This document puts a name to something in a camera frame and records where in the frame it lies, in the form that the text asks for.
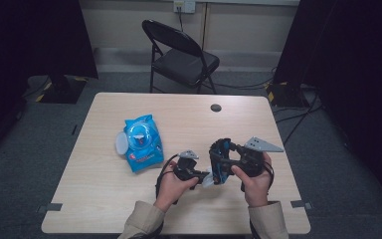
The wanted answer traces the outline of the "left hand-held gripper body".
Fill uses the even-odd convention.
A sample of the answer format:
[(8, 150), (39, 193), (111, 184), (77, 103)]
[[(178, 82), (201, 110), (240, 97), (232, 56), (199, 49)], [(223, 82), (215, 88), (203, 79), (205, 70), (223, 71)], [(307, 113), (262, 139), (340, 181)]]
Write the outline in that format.
[(182, 181), (199, 177), (199, 171), (195, 169), (198, 158), (199, 156), (192, 150), (180, 152), (179, 159), (173, 169), (175, 175)]

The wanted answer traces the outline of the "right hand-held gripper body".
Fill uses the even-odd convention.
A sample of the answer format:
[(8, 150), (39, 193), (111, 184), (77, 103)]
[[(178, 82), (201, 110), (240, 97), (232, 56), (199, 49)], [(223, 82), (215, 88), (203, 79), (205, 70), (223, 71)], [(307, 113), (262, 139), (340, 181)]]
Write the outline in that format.
[(253, 136), (245, 144), (245, 155), (241, 156), (241, 162), (244, 164), (244, 171), (250, 176), (255, 177), (262, 174), (265, 170), (274, 174), (273, 167), (266, 162), (265, 152), (283, 152), (284, 150), (265, 140)]

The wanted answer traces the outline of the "white wet wipe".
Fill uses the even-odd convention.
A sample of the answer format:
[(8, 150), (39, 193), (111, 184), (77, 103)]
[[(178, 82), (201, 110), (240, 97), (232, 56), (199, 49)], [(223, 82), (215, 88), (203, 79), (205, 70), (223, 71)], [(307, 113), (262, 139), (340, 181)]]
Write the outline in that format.
[(206, 169), (206, 171), (208, 172), (208, 175), (206, 175), (204, 178), (203, 178), (203, 181), (202, 181), (202, 186), (204, 188), (207, 188), (207, 187), (210, 187), (214, 184), (214, 179), (213, 179), (213, 171), (212, 171), (212, 168), (211, 167), (208, 167)]

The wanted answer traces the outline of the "blue and black toy car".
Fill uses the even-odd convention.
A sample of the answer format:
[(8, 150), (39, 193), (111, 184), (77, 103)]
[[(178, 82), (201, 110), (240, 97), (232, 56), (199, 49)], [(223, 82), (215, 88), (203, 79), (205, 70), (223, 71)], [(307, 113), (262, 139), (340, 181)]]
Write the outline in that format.
[(218, 168), (218, 162), (222, 158), (231, 159), (229, 152), (230, 152), (230, 142), (231, 140), (229, 138), (220, 138), (217, 141), (215, 141), (210, 149), (209, 149), (209, 156), (211, 160), (211, 167), (213, 171), (213, 179), (214, 184), (224, 184), (228, 177), (230, 175), (233, 175), (232, 170), (220, 170)]

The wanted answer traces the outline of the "blue wet wipes pack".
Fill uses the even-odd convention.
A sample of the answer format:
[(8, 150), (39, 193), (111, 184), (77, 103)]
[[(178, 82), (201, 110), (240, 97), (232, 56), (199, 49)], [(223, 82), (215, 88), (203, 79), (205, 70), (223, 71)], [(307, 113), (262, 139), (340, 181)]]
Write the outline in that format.
[(163, 146), (152, 115), (126, 119), (115, 140), (115, 149), (123, 155), (131, 170), (138, 172), (164, 160)]

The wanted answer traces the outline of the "person's left hand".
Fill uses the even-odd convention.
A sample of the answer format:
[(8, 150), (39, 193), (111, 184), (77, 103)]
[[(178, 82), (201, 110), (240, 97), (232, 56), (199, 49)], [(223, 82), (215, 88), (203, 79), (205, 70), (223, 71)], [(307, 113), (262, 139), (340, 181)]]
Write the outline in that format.
[(186, 190), (195, 186), (199, 181), (197, 177), (193, 177), (186, 181), (180, 180), (173, 172), (175, 166), (176, 162), (171, 161), (163, 171), (159, 193), (153, 203), (155, 207), (164, 213), (168, 211), (173, 203), (176, 202)]

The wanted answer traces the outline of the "person's right hand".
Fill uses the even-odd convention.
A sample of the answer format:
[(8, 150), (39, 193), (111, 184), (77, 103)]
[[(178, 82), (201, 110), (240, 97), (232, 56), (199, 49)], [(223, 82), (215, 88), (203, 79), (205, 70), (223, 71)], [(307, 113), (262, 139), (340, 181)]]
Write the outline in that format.
[(258, 176), (250, 177), (237, 165), (233, 165), (231, 169), (244, 184), (245, 200), (250, 207), (263, 207), (269, 204), (271, 175), (266, 170)]

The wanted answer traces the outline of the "black stand base yellow tape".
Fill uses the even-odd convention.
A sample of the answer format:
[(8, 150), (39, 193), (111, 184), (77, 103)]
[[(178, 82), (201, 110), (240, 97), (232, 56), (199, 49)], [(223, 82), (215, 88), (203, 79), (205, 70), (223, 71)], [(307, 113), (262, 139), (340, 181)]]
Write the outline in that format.
[(36, 98), (36, 102), (74, 105), (78, 101), (87, 82), (85, 78), (81, 77), (50, 75), (50, 82), (45, 85), (42, 92)]
[(307, 108), (308, 101), (300, 87), (288, 82), (266, 85), (268, 100), (275, 107)]

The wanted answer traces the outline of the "black folding chair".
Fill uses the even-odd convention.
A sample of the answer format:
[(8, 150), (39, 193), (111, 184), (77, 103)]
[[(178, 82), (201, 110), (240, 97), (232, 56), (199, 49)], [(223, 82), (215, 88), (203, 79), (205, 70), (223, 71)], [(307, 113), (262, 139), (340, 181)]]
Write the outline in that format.
[(154, 74), (200, 93), (208, 81), (208, 89), (217, 93), (211, 75), (218, 69), (220, 59), (201, 47), (186, 33), (154, 20), (141, 24), (152, 43), (149, 91), (160, 91), (154, 86)]

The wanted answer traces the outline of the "black curtain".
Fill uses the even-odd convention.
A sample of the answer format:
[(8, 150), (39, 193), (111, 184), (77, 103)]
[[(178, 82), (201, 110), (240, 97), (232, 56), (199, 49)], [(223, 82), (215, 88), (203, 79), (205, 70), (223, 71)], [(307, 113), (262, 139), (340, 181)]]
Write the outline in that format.
[(318, 87), (382, 185), (382, 0), (299, 0), (274, 81)]
[(96, 78), (80, 0), (0, 0), (0, 139), (33, 76)]

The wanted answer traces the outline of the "grey tape mark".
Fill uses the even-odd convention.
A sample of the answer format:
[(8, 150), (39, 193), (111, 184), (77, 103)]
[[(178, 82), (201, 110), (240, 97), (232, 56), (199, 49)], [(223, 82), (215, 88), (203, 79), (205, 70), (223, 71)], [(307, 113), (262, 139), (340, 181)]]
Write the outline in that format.
[(37, 208), (38, 213), (47, 213), (48, 211), (61, 211), (63, 203), (48, 203), (46, 205), (40, 205)]

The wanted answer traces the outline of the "beige wall conduit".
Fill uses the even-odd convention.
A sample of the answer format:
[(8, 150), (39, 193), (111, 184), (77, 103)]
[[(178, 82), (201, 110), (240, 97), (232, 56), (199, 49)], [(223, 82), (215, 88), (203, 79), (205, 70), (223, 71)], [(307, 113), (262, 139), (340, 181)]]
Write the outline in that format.
[(207, 18), (210, 8), (208, 3), (202, 3), (202, 28), (201, 28), (201, 49), (205, 49), (206, 45), (206, 29), (207, 29)]

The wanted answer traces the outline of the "white wall socket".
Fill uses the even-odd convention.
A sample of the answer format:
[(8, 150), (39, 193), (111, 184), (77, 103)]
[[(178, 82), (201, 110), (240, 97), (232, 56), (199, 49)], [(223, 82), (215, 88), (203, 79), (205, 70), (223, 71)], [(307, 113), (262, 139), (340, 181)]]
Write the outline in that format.
[(194, 0), (174, 0), (173, 11), (175, 13), (194, 14), (196, 2)]

